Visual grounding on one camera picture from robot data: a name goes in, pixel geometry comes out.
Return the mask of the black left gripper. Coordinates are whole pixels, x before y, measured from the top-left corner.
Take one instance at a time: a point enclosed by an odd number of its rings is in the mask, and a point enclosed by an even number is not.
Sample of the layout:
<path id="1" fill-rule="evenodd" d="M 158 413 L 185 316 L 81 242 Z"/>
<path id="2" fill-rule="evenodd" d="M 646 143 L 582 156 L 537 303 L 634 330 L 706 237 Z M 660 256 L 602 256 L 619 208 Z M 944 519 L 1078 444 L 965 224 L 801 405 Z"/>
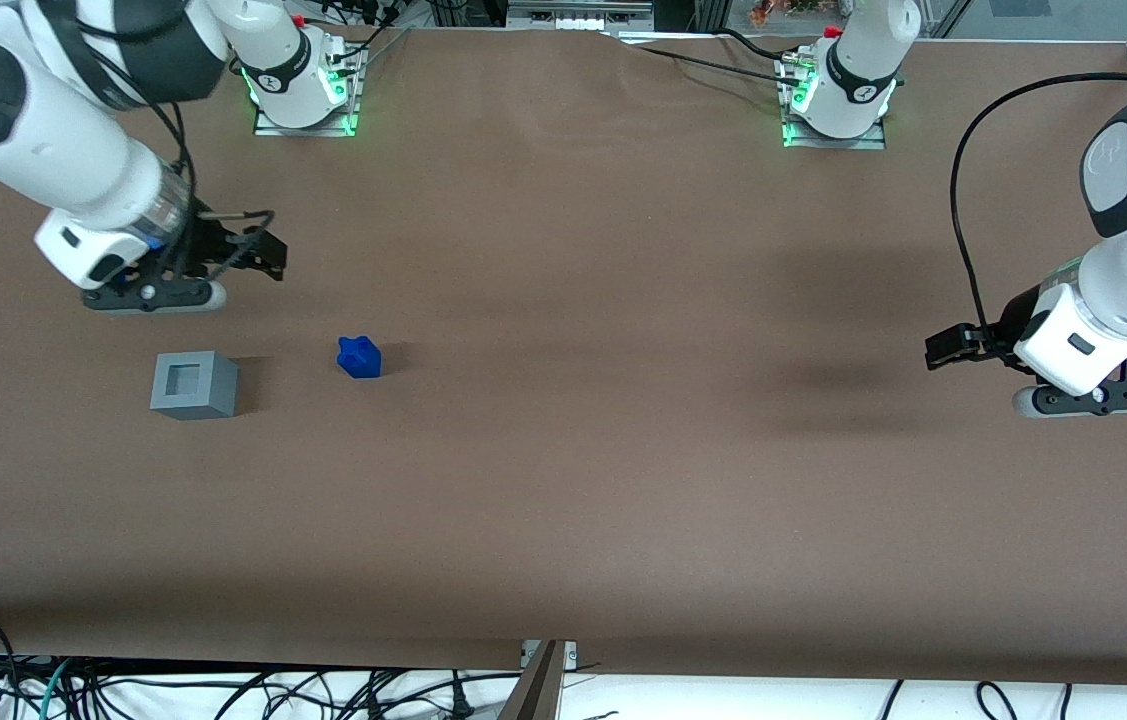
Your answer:
<path id="1" fill-rule="evenodd" d="M 1017 343 L 1031 332 L 1035 310 L 1042 287 L 1024 290 L 1008 301 L 999 314 L 997 322 L 990 325 L 952 325 L 943 334 L 934 334 L 925 340 L 925 364 L 929 372 L 969 359 L 971 352 L 984 352 L 987 359 L 1014 368 L 1015 372 L 1033 372 L 1024 359 L 1017 355 Z"/>

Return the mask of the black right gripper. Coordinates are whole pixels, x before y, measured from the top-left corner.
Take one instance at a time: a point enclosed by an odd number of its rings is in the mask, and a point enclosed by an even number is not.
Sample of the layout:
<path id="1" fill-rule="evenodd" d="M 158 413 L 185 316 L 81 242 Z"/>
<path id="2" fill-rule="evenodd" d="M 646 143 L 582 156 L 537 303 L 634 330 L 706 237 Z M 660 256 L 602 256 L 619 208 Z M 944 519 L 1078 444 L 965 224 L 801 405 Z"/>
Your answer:
<path id="1" fill-rule="evenodd" d="M 185 225 L 175 243 L 152 251 L 135 265 L 135 283 L 144 284 L 170 277 L 219 277 L 227 272 L 258 272 L 270 281 L 283 282 L 289 261 L 289 246 L 270 231 L 249 228 L 249 233 L 229 231 L 228 222 L 251 219 L 246 211 L 218 213 L 206 204 L 192 204 Z"/>

